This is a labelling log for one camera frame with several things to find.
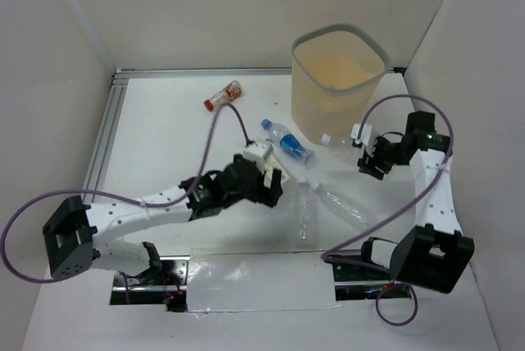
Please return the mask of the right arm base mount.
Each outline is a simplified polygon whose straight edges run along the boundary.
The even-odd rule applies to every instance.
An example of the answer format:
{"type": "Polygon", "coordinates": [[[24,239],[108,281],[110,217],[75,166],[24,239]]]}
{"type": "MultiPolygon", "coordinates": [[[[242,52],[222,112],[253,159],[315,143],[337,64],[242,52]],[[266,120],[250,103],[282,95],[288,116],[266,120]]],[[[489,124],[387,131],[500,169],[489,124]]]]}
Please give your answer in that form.
{"type": "Polygon", "coordinates": [[[373,300],[394,282],[385,272],[354,263],[329,262],[338,302],[373,300]]]}

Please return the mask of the clear upright-lying bottle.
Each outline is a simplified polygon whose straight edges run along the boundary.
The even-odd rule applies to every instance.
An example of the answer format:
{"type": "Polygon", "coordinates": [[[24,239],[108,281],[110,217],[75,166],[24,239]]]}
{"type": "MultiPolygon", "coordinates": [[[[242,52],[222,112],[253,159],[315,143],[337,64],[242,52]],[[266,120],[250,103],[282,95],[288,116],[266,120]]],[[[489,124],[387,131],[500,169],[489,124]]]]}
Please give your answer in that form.
{"type": "Polygon", "coordinates": [[[298,180],[294,201],[294,242],[297,248],[318,248],[317,197],[308,179],[298,180]]]}

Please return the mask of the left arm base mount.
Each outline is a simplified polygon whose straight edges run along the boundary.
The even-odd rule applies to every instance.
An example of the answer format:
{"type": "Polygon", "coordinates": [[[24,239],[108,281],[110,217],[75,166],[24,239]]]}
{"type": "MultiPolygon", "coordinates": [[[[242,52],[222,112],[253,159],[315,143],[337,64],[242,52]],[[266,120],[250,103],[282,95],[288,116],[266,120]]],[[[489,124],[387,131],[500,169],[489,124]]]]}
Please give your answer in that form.
{"type": "Polygon", "coordinates": [[[117,272],[113,278],[109,304],[162,305],[168,312],[188,312],[189,260],[189,255],[161,257],[162,269],[144,278],[117,272]]]}

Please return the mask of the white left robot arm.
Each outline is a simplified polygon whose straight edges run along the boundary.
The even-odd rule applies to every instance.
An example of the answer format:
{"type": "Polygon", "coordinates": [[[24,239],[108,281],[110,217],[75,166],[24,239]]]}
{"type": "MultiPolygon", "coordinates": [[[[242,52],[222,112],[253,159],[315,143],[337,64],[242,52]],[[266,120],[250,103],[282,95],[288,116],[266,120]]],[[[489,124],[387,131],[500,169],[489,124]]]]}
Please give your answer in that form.
{"type": "Polygon", "coordinates": [[[214,217],[242,200],[275,207],[283,194],[282,171],[240,154],[222,171],[205,174],[192,189],[191,180],[150,195],[139,205],[83,203],[66,198],[43,226],[50,274],[66,280],[90,268],[119,271],[145,285],[162,274],[162,261],[153,243],[129,243],[123,237],[149,228],[185,224],[214,217]]]}

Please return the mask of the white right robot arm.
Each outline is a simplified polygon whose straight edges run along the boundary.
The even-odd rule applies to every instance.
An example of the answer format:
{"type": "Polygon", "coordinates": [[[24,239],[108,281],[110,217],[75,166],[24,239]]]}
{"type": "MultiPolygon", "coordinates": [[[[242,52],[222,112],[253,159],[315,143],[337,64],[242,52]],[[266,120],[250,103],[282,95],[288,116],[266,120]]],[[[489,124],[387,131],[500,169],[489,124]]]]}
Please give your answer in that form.
{"type": "Polygon", "coordinates": [[[473,239],[463,235],[454,210],[450,137],[438,134],[434,114],[422,111],[408,115],[397,143],[371,125],[354,125],[351,137],[363,146],[360,172],[380,180],[394,166],[409,166],[421,197],[414,226],[400,242],[371,237],[363,243],[359,272],[375,279],[387,269],[393,280],[450,293],[474,253],[473,239]]]}

